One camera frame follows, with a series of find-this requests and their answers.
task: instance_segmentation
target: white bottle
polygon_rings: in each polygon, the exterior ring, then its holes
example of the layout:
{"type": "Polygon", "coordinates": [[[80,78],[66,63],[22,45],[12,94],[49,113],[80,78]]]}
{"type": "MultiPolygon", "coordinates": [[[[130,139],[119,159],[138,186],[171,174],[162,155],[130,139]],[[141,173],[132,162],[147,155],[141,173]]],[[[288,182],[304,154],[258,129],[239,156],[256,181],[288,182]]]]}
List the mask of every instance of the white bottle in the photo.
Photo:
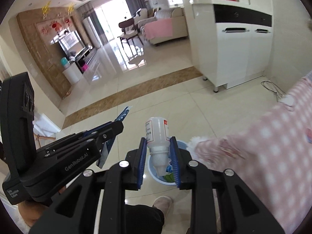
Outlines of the white bottle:
{"type": "Polygon", "coordinates": [[[164,176],[169,164],[170,137],[168,122],[162,117],[152,117],[146,122],[145,128],[147,147],[149,147],[152,165],[158,176],[164,176]]]}

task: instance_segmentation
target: gold ornament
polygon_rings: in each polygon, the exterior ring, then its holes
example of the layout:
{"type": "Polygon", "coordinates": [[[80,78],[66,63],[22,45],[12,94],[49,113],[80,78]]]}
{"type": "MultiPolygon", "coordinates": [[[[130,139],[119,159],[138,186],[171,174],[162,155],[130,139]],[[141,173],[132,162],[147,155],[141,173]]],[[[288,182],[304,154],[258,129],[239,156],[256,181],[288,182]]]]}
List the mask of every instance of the gold ornament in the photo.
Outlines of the gold ornament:
{"type": "Polygon", "coordinates": [[[68,6],[68,15],[70,15],[73,11],[74,11],[74,4],[71,3],[71,4],[68,6]]]}
{"type": "Polygon", "coordinates": [[[49,7],[50,3],[51,3],[51,1],[48,1],[47,4],[42,7],[43,19],[46,18],[46,15],[48,14],[48,12],[50,10],[50,7],[49,7]]]}

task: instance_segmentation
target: brown floor border tile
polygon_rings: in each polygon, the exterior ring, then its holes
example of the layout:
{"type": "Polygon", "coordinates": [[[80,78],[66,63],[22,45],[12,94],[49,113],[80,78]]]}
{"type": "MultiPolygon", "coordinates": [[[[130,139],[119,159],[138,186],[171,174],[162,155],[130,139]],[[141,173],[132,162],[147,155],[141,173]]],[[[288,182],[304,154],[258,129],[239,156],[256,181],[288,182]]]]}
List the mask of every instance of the brown floor border tile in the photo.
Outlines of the brown floor border tile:
{"type": "Polygon", "coordinates": [[[124,89],[70,114],[65,118],[63,129],[117,105],[199,76],[202,73],[195,67],[189,67],[124,89]]]}

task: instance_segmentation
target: wooden chair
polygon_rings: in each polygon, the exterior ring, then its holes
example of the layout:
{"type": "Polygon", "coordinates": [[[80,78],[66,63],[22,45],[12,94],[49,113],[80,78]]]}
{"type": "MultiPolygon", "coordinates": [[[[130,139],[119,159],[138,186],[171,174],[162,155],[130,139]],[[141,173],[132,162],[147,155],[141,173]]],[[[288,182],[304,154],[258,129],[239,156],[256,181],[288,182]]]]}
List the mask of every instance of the wooden chair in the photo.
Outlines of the wooden chair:
{"type": "Polygon", "coordinates": [[[126,20],[126,21],[120,22],[118,24],[118,26],[119,26],[119,28],[122,29],[122,32],[123,32],[122,35],[119,36],[119,39],[120,39],[120,42],[121,42],[121,45],[122,45],[123,49],[124,49],[124,45],[123,45],[122,40],[126,40],[128,45],[130,46],[129,40],[132,40],[132,43],[134,45],[135,43],[133,42],[133,38],[135,38],[135,37],[138,37],[138,39],[140,40],[140,42],[143,45],[143,42],[142,42],[142,40],[140,39],[140,37],[138,35],[138,30],[135,29],[135,20],[133,18],[130,18],[130,19],[126,20]]]}

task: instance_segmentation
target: bottle label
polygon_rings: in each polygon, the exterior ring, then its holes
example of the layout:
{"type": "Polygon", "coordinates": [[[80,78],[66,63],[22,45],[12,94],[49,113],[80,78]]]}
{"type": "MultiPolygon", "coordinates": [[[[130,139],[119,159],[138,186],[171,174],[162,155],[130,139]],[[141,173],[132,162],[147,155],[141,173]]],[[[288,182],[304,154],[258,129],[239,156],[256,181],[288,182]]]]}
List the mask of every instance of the bottle label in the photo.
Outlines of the bottle label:
{"type": "Polygon", "coordinates": [[[154,135],[153,135],[153,128],[152,128],[152,121],[149,120],[148,122],[145,123],[145,128],[146,128],[146,142],[152,142],[154,141],[154,135]]]}
{"type": "Polygon", "coordinates": [[[163,120],[163,125],[165,126],[166,140],[170,141],[169,130],[168,130],[168,122],[166,120],[163,120]]]}

